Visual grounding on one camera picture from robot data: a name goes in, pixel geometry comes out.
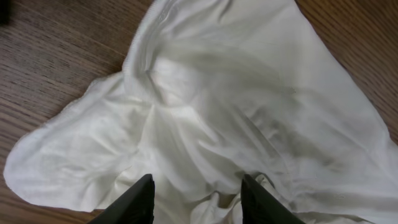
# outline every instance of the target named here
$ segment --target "wood grain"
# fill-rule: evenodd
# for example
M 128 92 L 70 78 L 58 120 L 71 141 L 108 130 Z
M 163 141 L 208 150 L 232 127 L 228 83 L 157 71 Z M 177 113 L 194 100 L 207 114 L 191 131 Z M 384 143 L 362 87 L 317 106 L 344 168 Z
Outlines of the wood grain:
M 117 72 L 151 0 L 15 0 L 0 27 L 0 171 L 15 142 Z M 398 142 L 398 1 L 297 0 Z M 29 205 L 0 177 L 0 223 L 85 223 L 100 211 Z

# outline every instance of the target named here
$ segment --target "black object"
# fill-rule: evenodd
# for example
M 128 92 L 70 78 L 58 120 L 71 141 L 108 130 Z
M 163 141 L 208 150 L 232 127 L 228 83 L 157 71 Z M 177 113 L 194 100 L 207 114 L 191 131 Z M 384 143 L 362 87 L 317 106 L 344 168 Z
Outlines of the black object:
M 11 16 L 11 0 L 0 0 L 0 25 L 8 24 Z
M 155 182 L 146 174 L 88 224 L 152 224 L 154 200 Z
M 89 224 L 152 224 L 155 183 L 146 174 Z M 243 224 L 304 224 L 250 175 L 241 189 Z
M 242 180 L 243 224 L 304 224 L 250 175 Z

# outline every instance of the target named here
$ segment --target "white garment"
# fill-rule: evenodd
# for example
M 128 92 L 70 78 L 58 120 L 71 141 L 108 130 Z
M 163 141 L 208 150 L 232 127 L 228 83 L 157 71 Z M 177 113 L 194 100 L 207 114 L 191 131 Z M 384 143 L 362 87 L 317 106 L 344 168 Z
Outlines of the white garment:
M 239 200 L 218 199 L 261 172 L 308 223 L 386 224 L 396 170 L 386 125 L 294 0 L 159 0 L 123 71 L 24 136 L 4 177 L 30 203 L 89 212 L 151 173 L 155 223 L 209 224 L 239 223 Z

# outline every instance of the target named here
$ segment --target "white cloth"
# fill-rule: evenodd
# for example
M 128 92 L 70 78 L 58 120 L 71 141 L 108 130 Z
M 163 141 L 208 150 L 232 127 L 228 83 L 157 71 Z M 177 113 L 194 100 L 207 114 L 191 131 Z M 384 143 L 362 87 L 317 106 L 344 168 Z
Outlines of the white cloth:
M 386 224 L 396 170 L 386 125 L 293 0 L 164 0 L 122 72 L 24 136 L 4 177 L 30 203 L 92 211 L 151 173 L 155 223 L 209 224 L 232 222 L 238 199 L 218 199 L 260 172 L 309 223 Z

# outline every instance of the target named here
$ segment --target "wooden table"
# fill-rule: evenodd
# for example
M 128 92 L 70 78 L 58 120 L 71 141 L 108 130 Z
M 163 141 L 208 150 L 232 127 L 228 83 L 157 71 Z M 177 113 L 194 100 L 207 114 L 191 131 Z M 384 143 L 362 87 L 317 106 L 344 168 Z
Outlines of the wooden table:
M 121 69 L 151 0 L 13 0 L 0 27 L 0 171 L 15 142 Z M 398 142 L 398 1 L 297 0 Z M 29 205 L 0 178 L 0 223 L 85 223 L 93 213 Z

